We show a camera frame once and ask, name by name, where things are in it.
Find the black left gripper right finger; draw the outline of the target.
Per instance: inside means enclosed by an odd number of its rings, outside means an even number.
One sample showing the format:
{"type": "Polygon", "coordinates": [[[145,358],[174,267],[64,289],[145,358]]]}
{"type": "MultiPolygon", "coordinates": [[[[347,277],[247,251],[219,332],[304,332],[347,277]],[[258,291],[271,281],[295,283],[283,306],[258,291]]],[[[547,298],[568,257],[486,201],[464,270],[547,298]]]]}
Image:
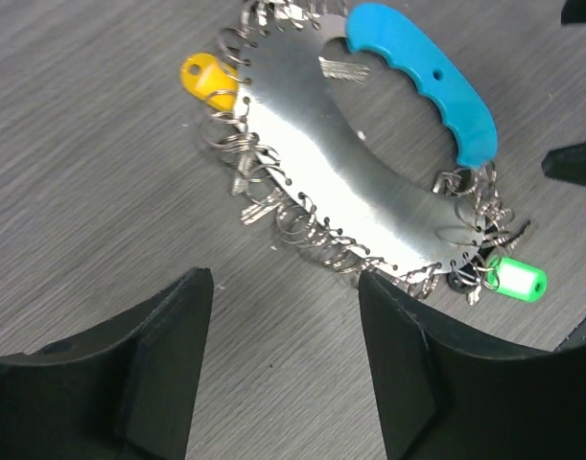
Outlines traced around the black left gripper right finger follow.
{"type": "Polygon", "coordinates": [[[547,352],[366,272],[360,313],[390,459],[586,459],[586,338],[547,352]]]}

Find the metal key organizer blue handle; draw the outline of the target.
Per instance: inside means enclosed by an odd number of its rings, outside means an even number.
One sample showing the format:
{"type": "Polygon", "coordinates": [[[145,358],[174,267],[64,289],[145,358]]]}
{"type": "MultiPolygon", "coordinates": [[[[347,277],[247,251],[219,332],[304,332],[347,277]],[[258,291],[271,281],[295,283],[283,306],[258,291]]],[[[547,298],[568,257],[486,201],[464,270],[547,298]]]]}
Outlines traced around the metal key organizer blue handle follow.
{"type": "Polygon", "coordinates": [[[241,153],[254,155],[242,195],[253,204],[282,193],[271,214],[283,242],[342,274],[383,274],[416,299],[445,277],[492,290],[488,261],[508,257],[513,218],[496,186],[497,129],[474,87],[412,21],[381,3],[340,14],[315,1],[247,1],[218,45],[239,86],[231,111],[211,107],[208,128],[224,130],[211,146],[234,171],[241,153]],[[342,114],[318,60],[336,39],[408,75],[436,106],[457,165],[432,188],[389,168],[342,114]]]}

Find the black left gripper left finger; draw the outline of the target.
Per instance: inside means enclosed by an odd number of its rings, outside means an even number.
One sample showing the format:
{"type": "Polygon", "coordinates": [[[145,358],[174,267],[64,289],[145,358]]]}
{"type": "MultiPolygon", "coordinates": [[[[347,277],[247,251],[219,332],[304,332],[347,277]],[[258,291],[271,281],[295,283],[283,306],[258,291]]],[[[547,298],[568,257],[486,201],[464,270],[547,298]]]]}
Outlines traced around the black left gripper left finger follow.
{"type": "Polygon", "coordinates": [[[0,356],[0,459],[182,459],[213,278],[153,297],[32,354],[0,356]]]}

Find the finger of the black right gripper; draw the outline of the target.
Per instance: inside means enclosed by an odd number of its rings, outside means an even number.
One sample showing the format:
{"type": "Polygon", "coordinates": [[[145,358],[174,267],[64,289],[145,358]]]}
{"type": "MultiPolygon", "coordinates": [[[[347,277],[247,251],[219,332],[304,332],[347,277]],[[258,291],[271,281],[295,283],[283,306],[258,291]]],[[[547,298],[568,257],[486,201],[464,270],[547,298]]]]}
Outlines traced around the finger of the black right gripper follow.
{"type": "Polygon", "coordinates": [[[560,22],[564,26],[586,24],[586,0],[566,0],[560,22]]]}
{"type": "Polygon", "coordinates": [[[545,177],[586,187],[586,142],[549,151],[541,168],[545,177]]]}

